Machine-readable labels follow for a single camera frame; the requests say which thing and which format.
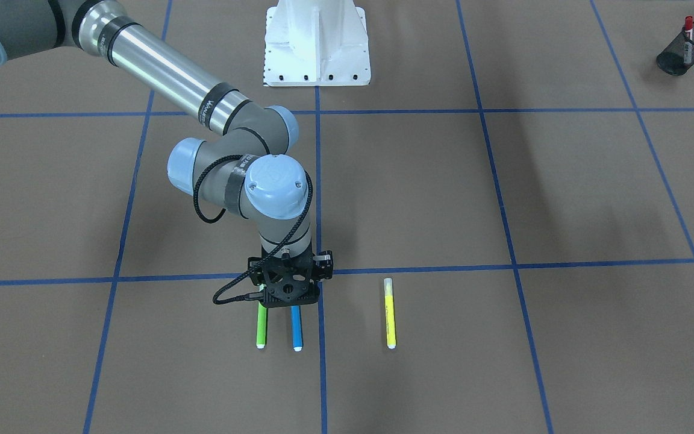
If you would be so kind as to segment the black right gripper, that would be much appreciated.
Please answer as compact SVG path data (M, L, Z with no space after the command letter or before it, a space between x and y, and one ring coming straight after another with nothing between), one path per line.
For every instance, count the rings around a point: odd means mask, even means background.
M257 270L261 257L248 259L249 277L261 292L250 294L248 300L260 302L264 307L294 307L317 303L320 289L317 283L333 277L333 252L325 250L314 255L305 251L295 257L272 257Z

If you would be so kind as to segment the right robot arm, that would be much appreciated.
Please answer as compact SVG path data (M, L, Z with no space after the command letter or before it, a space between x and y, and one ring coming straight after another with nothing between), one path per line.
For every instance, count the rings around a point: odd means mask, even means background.
M166 162L169 182L191 197L203 223L231 214L258 231L260 254L212 302L317 303L335 260L330 250L313 248L316 193L290 154L299 139L294 113L258 105L155 36L119 1L0 1L0 66L69 48L126 72L216 136L179 141Z

